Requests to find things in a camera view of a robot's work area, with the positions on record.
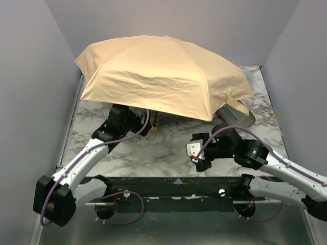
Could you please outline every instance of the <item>beige umbrella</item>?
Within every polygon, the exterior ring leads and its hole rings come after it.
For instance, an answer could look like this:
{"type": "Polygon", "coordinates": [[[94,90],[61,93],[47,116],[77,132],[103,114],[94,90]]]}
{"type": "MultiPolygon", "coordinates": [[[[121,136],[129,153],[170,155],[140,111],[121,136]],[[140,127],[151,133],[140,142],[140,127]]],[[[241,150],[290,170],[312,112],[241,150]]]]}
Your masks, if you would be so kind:
{"type": "Polygon", "coordinates": [[[170,36],[90,44],[76,59],[86,78],[81,99],[211,121],[225,104],[252,97],[244,73],[221,56],[170,36]]]}

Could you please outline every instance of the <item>wall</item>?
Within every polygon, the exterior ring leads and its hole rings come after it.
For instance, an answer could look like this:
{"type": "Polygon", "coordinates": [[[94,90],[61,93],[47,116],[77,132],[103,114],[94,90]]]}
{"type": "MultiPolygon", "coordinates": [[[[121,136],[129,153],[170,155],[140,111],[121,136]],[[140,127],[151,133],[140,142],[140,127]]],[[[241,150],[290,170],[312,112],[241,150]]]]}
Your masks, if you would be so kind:
{"type": "Polygon", "coordinates": [[[262,65],[299,0],[45,0],[75,57],[90,43],[170,35],[262,65]]]}
{"type": "Polygon", "coordinates": [[[0,244],[28,244],[35,184],[57,164],[79,85],[42,0],[0,1],[0,244]]]}
{"type": "MultiPolygon", "coordinates": [[[[327,2],[301,0],[262,70],[292,160],[327,176],[327,2]]],[[[315,231],[327,235],[327,224],[315,231]]]]}

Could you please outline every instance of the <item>marble tabletop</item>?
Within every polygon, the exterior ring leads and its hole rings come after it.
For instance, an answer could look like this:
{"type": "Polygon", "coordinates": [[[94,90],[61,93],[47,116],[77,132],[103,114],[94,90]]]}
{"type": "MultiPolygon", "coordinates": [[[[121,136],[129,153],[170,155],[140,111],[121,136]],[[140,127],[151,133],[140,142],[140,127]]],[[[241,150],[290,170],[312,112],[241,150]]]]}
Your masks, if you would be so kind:
{"type": "MultiPolygon", "coordinates": [[[[259,67],[242,67],[242,70],[254,92],[253,98],[242,100],[256,118],[250,130],[274,150],[286,156],[259,67]]],[[[63,165],[68,164],[81,151],[92,132],[107,119],[108,113],[109,107],[103,103],[80,101],[63,165]]],[[[185,145],[190,142],[192,134],[211,132],[221,121],[218,117],[206,122],[159,112],[156,133],[150,131],[146,137],[137,136],[120,143],[88,173],[88,176],[101,174],[115,177],[216,177],[240,176],[245,173],[262,175],[260,171],[237,165],[232,159],[214,160],[212,168],[202,173],[196,172],[195,165],[186,155],[185,145]]],[[[240,135],[250,138],[244,132],[240,132],[240,135]]]]}

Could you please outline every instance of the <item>cable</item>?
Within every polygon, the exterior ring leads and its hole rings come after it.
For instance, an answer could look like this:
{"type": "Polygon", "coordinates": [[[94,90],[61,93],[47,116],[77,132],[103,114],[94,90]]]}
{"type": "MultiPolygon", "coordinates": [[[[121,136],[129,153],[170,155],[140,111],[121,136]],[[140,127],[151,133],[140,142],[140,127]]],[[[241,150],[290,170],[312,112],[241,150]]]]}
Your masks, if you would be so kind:
{"type": "MultiPolygon", "coordinates": [[[[261,179],[267,179],[267,180],[270,180],[270,181],[273,181],[270,177],[268,176],[259,176],[259,178],[261,179]]],[[[250,218],[247,218],[247,217],[244,217],[242,216],[238,211],[237,209],[234,207],[234,211],[235,213],[237,213],[237,215],[242,218],[242,219],[245,219],[247,221],[251,221],[251,222],[257,222],[257,223],[262,223],[262,222],[267,222],[267,221],[272,221],[273,219],[276,219],[278,216],[280,216],[280,214],[282,213],[283,209],[285,207],[285,203],[282,202],[282,205],[281,205],[281,208],[279,209],[279,211],[277,212],[277,214],[275,214],[273,217],[270,217],[270,218],[265,218],[265,219],[261,219],[261,220],[254,220],[254,219],[250,219],[250,218]]]]}
{"type": "Polygon", "coordinates": [[[94,149],[98,148],[98,147],[101,147],[101,146],[104,146],[104,145],[109,145],[109,144],[115,144],[115,143],[119,143],[119,142],[123,142],[123,141],[126,141],[126,140],[129,140],[129,139],[132,139],[134,137],[136,137],[137,135],[139,135],[144,129],[145,127],[147,126],[148,122],[149,122],[149,117],[150,117],[150,111],[147,110],[147,118],[144,122],[144,125],[142,126],[142,128],[137,131],[134,135],[132,136],[129,136],[129,137],[126,137],[126,138],[122,138],[122,139],[117,139],[117,140],[113,140],[113,141],[108,141],[108,142],[104,142],[104,143],[101,143],[101,144],[97,144],[93,147],[91,147],[89,149],[88,152],[84,152],[82,155],[80,155],[68,168],[67,170],[62,174],[62,176],[60,176],[60,178],[55,182],[55,184],[51,187],[48,195],[46,196],[45,198],[45,201],[44,201],[44,204],[43,204],[43,207],[42,207],[42,210],[41,210],[41,218],[40,218],[40,223],[42,226],[48,226],[49,224],[52,223],[52,221],[48,222],[48,223],[45,223],[44,222],[44,214],[45,214],[45,209],[46,209],[46,206],[50,200],[50,197],[52,195],[52,193],[54,192],[54,190],[56,189],[56,187],[59,185],[59,183],[65,178],[65,176],[75,167],[75,165],[81,161],[87,154],[89,154],[91,151],[93,151],[94,149]]]}
{"type": "Polygon", "coordinates": [[[131,224],[131,223],[137,221],[139,218],[141,218],[141,216],[142,216],[142,214],[143,214],[143,212],[144,212],[144,201],[143,201],[142,197],[141,197],[138,193],[136,193],[136,192],[134,192],[134,191],[120,191],[120,192],[116,192],[116,193],[113,193],[113,194],[110,194],[110,195],[106,195],[106,196],[104,196],[104,197],[101,197],[100,199],[110,198],[110,197],[113,197],[113,196],[116,196],[116,195],[119,195],[119,194],[124,194],[124,193],[131,193],[131,194],[134,194],[134,195],[136,195],[136,196],[140,199],[141,204],[142,204],[142,208],[141,208],[141,211],[140,211],[140,213],[138,214],[138,216],[137,216],[135,219],[131,220],[131,221],[126,221],[126,222],[115,222],[115,221],[110,221],[110,220],[106,220],[106,219],[100,219],[100,218],[98,217],[97,209],[96,209],[96,210],[95,210],[95,214],[96,214],[96,216],[97,216],[96,221],[97,221],[97,220],[100,220],[100,221],[103,222],[103,224],[104,224],[104,223],[108,223],[108,224],[115,224],[115,225],[128,225],[128,224],[131,224]]]}
{"type": "Polygon", "coordinates": [[[246,128],[244,128],[244,127],[239,127],[239,126],[227,126],[227,127],[225,127],[225,128],[222,128],[222,129],[220,129],[220,130],[218,130],[218,131],[216,131],[206,142],[205,142],[205,144],[203,145],[203,147],[201,148],[201,150],[199,151],[199,153],[198,153],[198,155],[195,157],[195,159],[197,160],[197,159],[199,159],[199,157],[200,157],[200,155],[201,155],[201,153],[204,151],[204,149],[207,147],[207,145],[210,143],[210,142],[212,142],[212,140],[213,140],[213,138],[216,136],[216,135],[218,135],[218,134],[220,134],[221,132],[223,132],[223,131],[225,131],[225,130],[228,130],[228,129],[240,129],[240,130],[243,130],[243,131],[245,131],[245,132],[247,132],[248,134],[250,134],[250,135],[252,135],[257,141],[259,141],[269,152],[270,152],[270,154],[274,157],[274,158],[276,158],[279,162],[281,162],[282,164],[284,164],[286,167],[289,167],[290,169],[292,169],[292,170],[294,170],[295,172],[297,172],[297,173],[299,173],[299,174],[301,174],[301,175],[303,175],[303,176],[305,176],[305,177],[307,177],[308,179],[310,179],[310,180],[313,180],[313,181],[315,181],[315,182],[317,182],[317,183],[319,183],[319,184],[321,184],[321,185],[325,185],[324,184],[324,182],[322,181],[322,180],[319,180],[319,179],[317,179],[317,178],[315,178],[315,177],[313,177],[313,176],[311,176],[311,175],[309,175],[309,174],[307,174],[307,173],[305,173],[304,171],[302,171],[302,170],[300,170],[300,169],[298,169],[298,168],[296,168],[296,167],[294,167],[294,166],[292,166],[291,164],[289,164],[288,162],[286,162],[286,161],[284,161],[281,157],[279,157],[278,155],[276,155],[276,153],[273,151],[273,149],[269,146],[269,145],[267,145],[266,143],[264,143],[263,142],[263,140],[261,140],[258,136],[256,136],[254,133],[252,133],[252,131],[251,130],[249,130],[249,129],[246,129],[246,128]]]}

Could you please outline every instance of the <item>gray plastic object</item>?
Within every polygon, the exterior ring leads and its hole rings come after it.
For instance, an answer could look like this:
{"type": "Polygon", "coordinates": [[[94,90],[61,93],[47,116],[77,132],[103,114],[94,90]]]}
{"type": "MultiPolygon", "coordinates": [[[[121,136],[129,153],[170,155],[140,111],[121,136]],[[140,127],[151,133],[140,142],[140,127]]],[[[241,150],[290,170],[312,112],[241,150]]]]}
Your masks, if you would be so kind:
{"type": "Polygon", "coordinates": [[[229,125],[250,128],[255,123],[255,116],[250,110],[249,116],[245,117],[242,112],[239,112],[229,105],[225,105],[216,111],[216,115],[221,116],[229,125]]]}

